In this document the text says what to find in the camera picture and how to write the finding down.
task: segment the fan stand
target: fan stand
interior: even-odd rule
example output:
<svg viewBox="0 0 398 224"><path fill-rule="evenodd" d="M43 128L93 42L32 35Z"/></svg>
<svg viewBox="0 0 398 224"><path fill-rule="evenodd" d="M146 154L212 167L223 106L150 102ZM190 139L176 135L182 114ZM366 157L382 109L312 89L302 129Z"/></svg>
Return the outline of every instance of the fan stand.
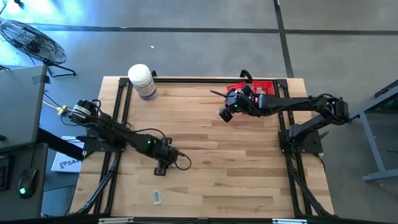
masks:
<svg viewBox="0 0 398 224"><path fill-rule="evenodd" d="M51 75L51 77L64 77L64 76L69 76L69 75L73 75L73 76L76 75L76 72L75 72L74 70L69 69L69 68L65 68L65 67L60 66L60 65L56 65L56 64L52 63L51 61L49 61L49 60L46 59L46 58L43 60L43 64L47 66L47 70L49 71L49 74ZM64 70L70 71L71 73L54 75L54 74L51 72L50 68L48 68L48 66L55 66L55 67L58 67L58 68L62 68L62 69L64 69Z"/></svg>

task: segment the electric fan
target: electric fan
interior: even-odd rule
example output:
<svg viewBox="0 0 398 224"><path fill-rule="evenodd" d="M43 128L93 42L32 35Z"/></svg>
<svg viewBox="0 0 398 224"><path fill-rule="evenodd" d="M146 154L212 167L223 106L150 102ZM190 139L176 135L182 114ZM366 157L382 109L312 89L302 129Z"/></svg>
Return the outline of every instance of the electric fan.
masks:
<svg viewBox="0 0 398 224"><path fill-rule="evenodd" d="M40 60L44 65L56 66L71 72L53 75L47 67L52 77L76 75L76 72L72 69L60 66L60 64L67 60L67 56L62 47L37 29L18 21L8 20L0 24L0 33L12 46L28 56Z"/></svg>

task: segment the red box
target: red box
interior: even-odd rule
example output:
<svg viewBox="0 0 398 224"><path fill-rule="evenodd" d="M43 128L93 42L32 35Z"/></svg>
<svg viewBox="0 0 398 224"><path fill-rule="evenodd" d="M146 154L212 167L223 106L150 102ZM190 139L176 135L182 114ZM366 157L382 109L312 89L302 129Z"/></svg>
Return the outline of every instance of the red box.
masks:
<svg viewBox="0 0 398 224"><path fill-rule="evenodd" d="M253 81L253 91L258 94L275 95L272 81Z"/></svg>
<svg viewBox="0 0 398 224"><path fill-rule="evenodd" d="M244 84L245 84L245 83L238 83L238 84L235 84L235 85L230 85L230 86L227 86L227 87L226 87L226 90L227 90L227 91L230 91L230 89L232 89L232 88L234 88L235 90L240 90L240 89L242 89L242 87L244 86Z"/></svg>

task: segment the jar lid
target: jar lid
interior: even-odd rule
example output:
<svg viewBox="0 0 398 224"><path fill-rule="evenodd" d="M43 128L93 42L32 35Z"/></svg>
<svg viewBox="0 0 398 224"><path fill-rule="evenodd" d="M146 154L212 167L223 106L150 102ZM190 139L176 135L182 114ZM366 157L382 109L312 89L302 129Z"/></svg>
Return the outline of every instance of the jar lid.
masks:
<svg viewBox="0 0 398 224"><path fill-rule="evenodd" d="M149 68L143 64L133 65L127 75L133 85L143 85L152 78Z"/></svg>

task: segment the small white card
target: small white card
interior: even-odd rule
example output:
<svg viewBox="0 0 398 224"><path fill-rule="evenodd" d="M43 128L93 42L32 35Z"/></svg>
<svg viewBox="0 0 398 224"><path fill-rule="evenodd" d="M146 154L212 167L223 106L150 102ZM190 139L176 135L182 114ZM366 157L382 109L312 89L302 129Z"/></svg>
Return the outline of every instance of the small white card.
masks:
<svg viewBox="0 0 398 224"><path fill-rule="evenodd" d="M77 140L72 136L62 136L63 140L68 140L68 142L83 149L85 143ZM54 163L52 164L51 171L55 172L72 172L79 173L81 169L81 161L73 159L61 152L57 152L55 155Z"/></svg>
<svg viewBox="0 0 398 224"><path fill-rule="evenodd" d="M162 200L160 199L160 192L158 190L154 190L152 194L154 196L154 205L162 203Z"/></svg>

